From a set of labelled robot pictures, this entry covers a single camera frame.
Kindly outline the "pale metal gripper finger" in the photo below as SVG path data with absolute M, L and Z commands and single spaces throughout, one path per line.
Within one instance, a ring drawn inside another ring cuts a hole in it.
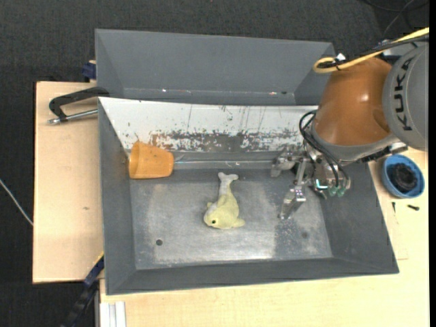
M 270 176 L 276 178 L 282 173 L 282 171 L 291 170 L 295 166 L 295 164 L 296 161 L 292 156 L 280 155 L 276 159 L 274 159 L 272 163 Z
M 289 219 L 291 215 L 306 202 L 306 200 L 305 186 L 297 185 L 291 187 L 283 199 L 279 218 Z

